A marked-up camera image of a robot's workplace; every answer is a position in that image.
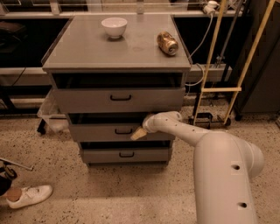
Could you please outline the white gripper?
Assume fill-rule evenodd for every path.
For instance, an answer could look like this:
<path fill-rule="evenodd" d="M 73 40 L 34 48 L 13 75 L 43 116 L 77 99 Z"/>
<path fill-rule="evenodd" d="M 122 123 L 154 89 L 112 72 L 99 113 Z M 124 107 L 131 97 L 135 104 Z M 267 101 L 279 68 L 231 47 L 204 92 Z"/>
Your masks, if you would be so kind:
<path fill-rule="evenodd" d="M 137 139 L 146 136 L 147 132 L 148 133 L 158 132 L 158 128 L 157 128 L 157 125 L 156 125 L 157 118 L 158 118 L 157 115 L 154 115 L 152 113 L 147 114 L 144 117 L 142 128 L 141 127 L 137 128 L 132 133 L 132 136 L 130 137 L 130 139 L 132 141 L 136 141 Z"/>

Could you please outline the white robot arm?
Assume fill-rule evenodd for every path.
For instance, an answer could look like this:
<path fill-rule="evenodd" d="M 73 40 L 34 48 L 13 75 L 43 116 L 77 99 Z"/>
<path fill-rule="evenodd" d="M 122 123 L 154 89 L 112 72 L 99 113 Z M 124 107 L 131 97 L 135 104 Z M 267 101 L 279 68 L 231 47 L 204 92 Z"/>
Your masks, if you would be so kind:
<path fill-rule="evenodd" d="M 258 224 L 249 183 L 264 167 L 256 145 L 224 131 L 186 124 L 177 111 L 147 115 L 131 139 L 156 132 L 194 147 L 197 224 Z"/>

